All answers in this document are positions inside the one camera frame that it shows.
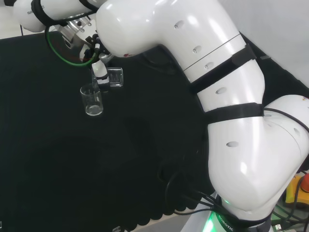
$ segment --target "white robotic arm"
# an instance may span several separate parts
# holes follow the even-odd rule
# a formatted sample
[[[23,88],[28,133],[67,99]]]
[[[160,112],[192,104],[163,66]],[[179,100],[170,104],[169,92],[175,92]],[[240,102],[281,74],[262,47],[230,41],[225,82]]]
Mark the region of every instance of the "white robotic arm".
[[[44,25],[18,0],[15,14],[31,31]],[[188,80],[211,73],[246,43],[217,0],[89,0],[100,6],[97,32],[115,56],[130,57],[165,46]],[[77,0],[42,0],[53,19],[88,12]],[[247,103],[262,104],[264,76],[250,60],[197,93],[205,112]],[[309,100],[284,96],[268,108],[286,112],[309,126]],[[208,126],[209,174],[223,206],[243,220],[267,217],[309,153],[309,133],[275,112],[224,120]]]
[[[16,1],[14,15],[25,29],[41,32],[45,29],[45,25],[34,15],[31,2],[32,0]],[[88,2],[100,7],[106,0],[88,0]],[[91,11],[78,0],[41,0],[41,5],[44,12],[53,20],[61,20]]]

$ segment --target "glass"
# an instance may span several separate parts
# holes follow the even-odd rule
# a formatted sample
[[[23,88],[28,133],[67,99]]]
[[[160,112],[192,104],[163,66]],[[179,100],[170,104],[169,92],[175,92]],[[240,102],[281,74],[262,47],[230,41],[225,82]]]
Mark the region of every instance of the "glass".
[[[93,88],[92,84],[81,87],[81,95],[86,114],[98,116],[103,112],[103,104],[100,89]]]
[[[124,84],[124,72],[122,68],[107,68],[111,87],[121,87]]]

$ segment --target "white wall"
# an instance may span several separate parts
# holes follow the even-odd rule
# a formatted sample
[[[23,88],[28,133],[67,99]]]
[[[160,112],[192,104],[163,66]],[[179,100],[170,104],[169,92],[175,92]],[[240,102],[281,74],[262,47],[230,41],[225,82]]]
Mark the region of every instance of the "white wall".
[[[219,0],[239,31],[309,87],[309,0]]]

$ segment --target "black table surface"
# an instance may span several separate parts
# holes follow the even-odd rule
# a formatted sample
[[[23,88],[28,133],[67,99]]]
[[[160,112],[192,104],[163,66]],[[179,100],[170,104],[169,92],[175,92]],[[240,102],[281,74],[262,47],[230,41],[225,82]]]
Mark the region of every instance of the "black table surface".
[[[53,35],[62,52],[59,35]],[[264,55],[253,45],[258,57]],[[167,59],[156,48],[152,56]],[[201,145],[202,111],[180,71],[165,74],[142,57],[115,58],[124,86],[103,94],[104,114],[84,113],[79,89],[90,70],[51,53],[43,35],[0,40],[0,218],[8,232],[98,232],[170,214],[159,165],[189,157],[196,186],[213,188]],[[264,104],[308,89],[271,59]],[[186,203],[175,201],[182,210]]]

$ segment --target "hole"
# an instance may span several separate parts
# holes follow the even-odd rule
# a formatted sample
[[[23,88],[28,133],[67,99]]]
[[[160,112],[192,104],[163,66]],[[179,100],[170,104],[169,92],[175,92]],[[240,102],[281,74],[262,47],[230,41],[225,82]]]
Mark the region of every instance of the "hole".
[[[182,28],[184,25],[184,21],[183,20],[180,20],[179,22],[177,22],[174,26],[175,29],[180,29]]]
[[[228,147],[237,147],[238,145],[239,145],[239,143],[236,142],[236,141],[232,141],[232,142],[229,142],[229,143],[226,144],[226,146],[228,146]]]
[[[298,129],[294,128],[294,131],[295,131],[295,133],[296,133],[298,136],[300,135],[300,132],[299,132]]]
[[[213,65],[214,65],[214,63],[213,62],[209,62],[209,63],[207,63],[206,65],[205,65],[205,69],[207,70],[207,69],[211,69],[212,67],[213,67]]]
[[[197,46],[193,49],[193,53],[199,53],[202,50],[201,46]]]
[[[71,48],[71,44],[68,41],[65,41],[66,46],[68,46],[68,48]]]
[[[225,87],[222,87],[222,88],[220,88],[220,89],[218,89],[217,91],[216,91],[216,94],[223,94],[223,93],[225,93],[226,92],[226,88]]]

